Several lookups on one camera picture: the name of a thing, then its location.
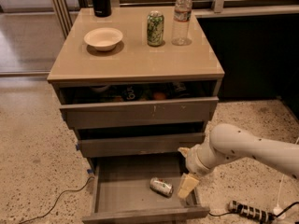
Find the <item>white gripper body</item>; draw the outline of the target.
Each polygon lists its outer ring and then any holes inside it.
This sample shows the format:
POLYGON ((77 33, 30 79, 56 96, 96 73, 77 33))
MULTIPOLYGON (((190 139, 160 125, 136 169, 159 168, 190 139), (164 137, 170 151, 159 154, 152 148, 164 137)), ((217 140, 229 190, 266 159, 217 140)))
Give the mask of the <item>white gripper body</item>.
POLYGON ((213 168, 207 166, 209 154, 209 147, 205 144, 191 147, 187 151, 185 161, 188 171, 197 176, 210 174, 213 171, 213 168))

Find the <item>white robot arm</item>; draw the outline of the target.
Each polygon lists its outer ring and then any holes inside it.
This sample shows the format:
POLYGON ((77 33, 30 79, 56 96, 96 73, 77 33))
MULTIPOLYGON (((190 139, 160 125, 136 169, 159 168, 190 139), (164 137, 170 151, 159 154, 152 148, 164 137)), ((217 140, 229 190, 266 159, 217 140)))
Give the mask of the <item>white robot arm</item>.
POLYGON ((231 124, 215 126, 203 144, 180 147, 178 151, 189 171, 180 179, 180 199, 188 197, 201 176, 210 174, 219 165, 242 158, 254 159, 294 179, 299 178, 298 145, 254 136, 231 124))

